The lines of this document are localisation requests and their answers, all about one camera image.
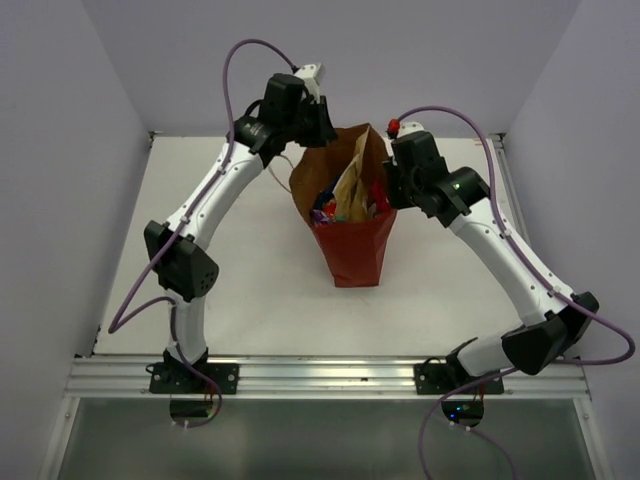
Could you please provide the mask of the pink chips bag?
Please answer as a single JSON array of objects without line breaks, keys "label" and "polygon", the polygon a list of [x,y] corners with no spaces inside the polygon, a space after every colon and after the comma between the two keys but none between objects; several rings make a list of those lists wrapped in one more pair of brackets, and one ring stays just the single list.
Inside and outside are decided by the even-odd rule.
[{"label": "pink chips bag", "polygon": [[369,190],[366,200],[366,211],[369,219],[391,211],[385,190],[378,180],[372,184]]}]

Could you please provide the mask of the tan kraft snack bag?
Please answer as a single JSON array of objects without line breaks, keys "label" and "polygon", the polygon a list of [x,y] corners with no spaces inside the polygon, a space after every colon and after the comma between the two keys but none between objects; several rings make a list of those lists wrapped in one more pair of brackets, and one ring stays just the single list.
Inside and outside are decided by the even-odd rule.
[{"label": "tan kraft snack bag", "polygon": [[364,153],[370,128],[357,138],[353,157],[332,191],[337,222],[360,223],[368,219],[367,190],[362,180]]}]

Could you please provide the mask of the red brown paper bag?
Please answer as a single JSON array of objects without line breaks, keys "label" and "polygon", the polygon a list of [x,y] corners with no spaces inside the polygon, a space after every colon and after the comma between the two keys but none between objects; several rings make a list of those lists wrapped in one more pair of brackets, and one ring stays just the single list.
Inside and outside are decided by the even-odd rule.
[{"label": "red brown paper bag", "polygon": [[335,187],[351,162],[357,138],[369,127],[362,180],[367,196],[378,180],[387,198],[387,175],[383,163],[388,159],[381,135],[368,123],[338,128],[338,139],[324,148],[308,148],[292,167],[287,189],[302,220],[316,239],[337,288],[375,287],[380,282],[387,242],[396,219],[396,210],[364,222],[335,222],[313,226],[310,211],[318,194]]}]

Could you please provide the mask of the purple candy bag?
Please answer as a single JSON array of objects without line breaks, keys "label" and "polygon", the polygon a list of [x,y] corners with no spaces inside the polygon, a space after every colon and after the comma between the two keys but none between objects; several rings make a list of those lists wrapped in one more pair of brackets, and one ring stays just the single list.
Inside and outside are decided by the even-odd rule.
[{"label": "purple candy bag", "polygon": [[330,225],[336,222],[336,203],[327,204],[324,210],[310,211],[310,219],[313,226]]}]

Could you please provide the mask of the red rice cracker bag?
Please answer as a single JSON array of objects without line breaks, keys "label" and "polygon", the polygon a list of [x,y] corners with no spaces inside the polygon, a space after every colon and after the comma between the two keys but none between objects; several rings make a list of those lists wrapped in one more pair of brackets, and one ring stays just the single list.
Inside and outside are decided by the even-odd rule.
[{"label": "red rice cracker bag", "polygon": [[331,188],[321,191],[313,204],[314,210],[324,210],[327,204],[335,203],[335,196]]}]

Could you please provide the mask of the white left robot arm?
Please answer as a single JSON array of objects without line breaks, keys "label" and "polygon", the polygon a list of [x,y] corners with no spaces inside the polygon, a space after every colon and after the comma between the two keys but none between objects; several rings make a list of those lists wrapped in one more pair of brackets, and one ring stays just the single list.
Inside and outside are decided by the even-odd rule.
[{"label": "white left robot arm", "polygon": [[323,76],[320,63],[272,75],[262,99],[234,121],[219,157],[185,203],[165,222],[151,221],[144,229],[158,283],[175,303],[166,354],[179,361],[172,379],[185,392],[201,390],[208,379],[201,363],[208,354],[204,307],[219,267],[207,250],[217,227],[288,144],[325,147],[337,138],[320,92]]}]

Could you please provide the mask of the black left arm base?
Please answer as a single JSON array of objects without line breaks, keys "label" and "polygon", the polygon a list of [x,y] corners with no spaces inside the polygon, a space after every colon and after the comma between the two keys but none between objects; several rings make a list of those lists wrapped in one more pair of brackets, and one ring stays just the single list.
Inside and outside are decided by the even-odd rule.
[{"label": "black left arm base", "polygon": [[147,365],[145,371],[151,376],[152,394],[204,394],[211,391],[214,382],[221,394],[234,395],[240,378],[236,363],[204,362],[189,370],[181,362],[157,362]]}]

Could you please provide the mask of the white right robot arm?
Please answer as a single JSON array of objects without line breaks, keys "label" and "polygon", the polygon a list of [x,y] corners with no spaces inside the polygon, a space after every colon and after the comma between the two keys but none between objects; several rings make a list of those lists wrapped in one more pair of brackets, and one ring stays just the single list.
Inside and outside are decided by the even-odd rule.
[{"label": "white right robot arm", "polygon": [[582,337],[598,300],[590,292],[575,293],[555,276],[503,212],[492,209],[491,189],[482,177],[469,167],[448,170],[433,135],[420,124],[401,124],[391,148],[393,155],[384,164],[391,205],[417,207],[461,239],[506,292],[521,322],[451,351],[447,384],[464,393],[494,370],[538,374]]}]

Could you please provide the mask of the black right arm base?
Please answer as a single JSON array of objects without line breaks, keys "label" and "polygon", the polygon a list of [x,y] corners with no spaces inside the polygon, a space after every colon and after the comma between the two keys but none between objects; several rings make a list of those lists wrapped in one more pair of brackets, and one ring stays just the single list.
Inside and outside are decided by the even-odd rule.
[{"label": "black right arm base", "polygon": [[413,379],[418,395],[444,395],[479,377],[469,376],[462,367],[450,365],[444,358],[430,357],[413,365]]}]

